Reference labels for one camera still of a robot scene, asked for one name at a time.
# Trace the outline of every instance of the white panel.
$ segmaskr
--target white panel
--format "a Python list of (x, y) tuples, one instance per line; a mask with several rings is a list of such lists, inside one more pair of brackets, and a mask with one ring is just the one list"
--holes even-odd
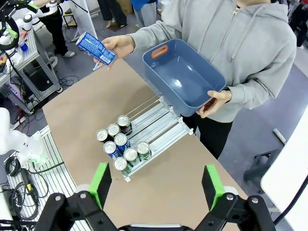
[(97, 38), (94, 25), (92, 23), (92, 19), (89, 13), (89, 9), (86, 4), (86, 0), (74, 0), (74, 2), (76, 2), (79, 6), (88, 11), (88, 13), (86, 13), (78, 6), (76, 6), (73, 2), (69, 1), (73, 15), (77, 22), (79, 32), (82, 34), (83, 32), (87, 31)]

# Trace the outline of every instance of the black stand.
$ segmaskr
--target black stand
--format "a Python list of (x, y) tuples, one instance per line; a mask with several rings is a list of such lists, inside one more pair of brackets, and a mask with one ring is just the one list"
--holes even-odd
[[(254, 162), (249, 170), (244, 173), (244, 181), (251, 181), (257, 188), (258, 193), (263, 194), (264, 191), (261, 188), (261, 178), (267, 172), (274, 160), (279, 155), (281, 149), (276, 149), (270, 152), (256, 155)], [(265, 163), (261, 162), (261, 159), (267, 158)]]

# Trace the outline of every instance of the table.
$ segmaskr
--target table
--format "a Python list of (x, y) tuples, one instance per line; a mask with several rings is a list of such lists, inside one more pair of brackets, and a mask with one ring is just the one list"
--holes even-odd
[[(117, 60), (110, 71), (98, 69), (43, 107), (52, 137), (76, 185), (90, 183), (100, 162), (113, 166), (95, 139), (96, 131), (153, 96), (137, 73), (124, 60)], [(195, 228), (208, 213), (201, 185), (206, 164), (214, 164), (224, 185), (235, 187), (246, 198), (200, 141), (186, 135), (140, 169), (130, 182), (111, 167), (113, 182), (104, 211), (117, 227), (181, 223)], [(235, 224), (224, 229), (234, 230)]]
[[(14, 72), (14, 70), (11, 71), (11, 74), (0, 73), (0, 93), (4, 97), (9, 98), (13, 103), (18, 105), (27, 114), (31, 114), (33, 113), (33, 107), (35, 107), (40, 101), (44, 100), (46, 97), (48, 97), (55, 91), (60, 90), (61, 86), (53, 68), (50, 64), (48, 64), (50, 62), (48, 55), (46, 51), (42, 48), (42, 44), (33, 29), (29, 31), (25, 39), (27, 39), (26, 43), (28, 45), (28, 50), (26, 52), (23, 52), (20, 48), (17, 49), (18, 53), (22, 55), (23, 61), (15, 65), (15, 68), (18, 70), (18, 73), (23, 78), (24, 83), (27, 84), (30, 90), (33, 92), (33, 95), (31, 97), (33, 99), (33, 102), (23, 102), (18, 96), (14, 94), (12, 89), (8, 87), (7, 84), (10, 83), (10, 77), (14, 80), (14, 82), (20, 84), (20, 82), (15, 78), (16, 73)], [(45, 91), (40, 91), (32, 83), (30, 78), (24, 73), (25, 71), (28, 73), (33, 72), (34, 67), (31, 62), (33, 62), (34, 60), (37, 61), (37, 63), (40, 65), (47, 77), (53, 83), (53, 85), (51, 85)]]
[[(291, 138), (263, 176), (261, 187), (275, 206), (282, 212), (290, 204), (308, 175), (307, 136), (308, 107), (305, 109)], [(285, 219), (295, 231), (307, 229), (308, 188)]]

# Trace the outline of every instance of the tray handle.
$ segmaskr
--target tray handle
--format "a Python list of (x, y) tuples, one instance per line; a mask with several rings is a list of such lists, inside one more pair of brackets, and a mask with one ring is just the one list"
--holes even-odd
[(162, 46), (162, 47), (160, 47), (160, 48), (157, 48), (155, 51), (152, 52), (151, 58), (152, 58), (152, 59), (155, 59), (155, 58), (157, 58), (158, 56), (160, 56), (160, 55), (166, 53), (167, 51), (168, 51), (168, 46), (167, 46), (167, 45)]

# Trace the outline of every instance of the brown table surface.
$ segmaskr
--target brown table surface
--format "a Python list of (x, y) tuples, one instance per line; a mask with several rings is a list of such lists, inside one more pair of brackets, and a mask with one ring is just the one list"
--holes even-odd
[[(195, 228), (208, 208), (201, 185), (205, 165), (214, 164), (224, 185), (245, 193), (192, 135), (186, 135), (126, 182), (95, 139), (114, 123), (155, 96), (124, 61), (88, 75), (43, 107), (57, 148), (77, 185), (90, 183), (100, 162), (110, 163), (113, 178), (104, 211), (117, 227), (130, 223), (181, 223)], [(225, 231), (237, 230), (228, 224)]]

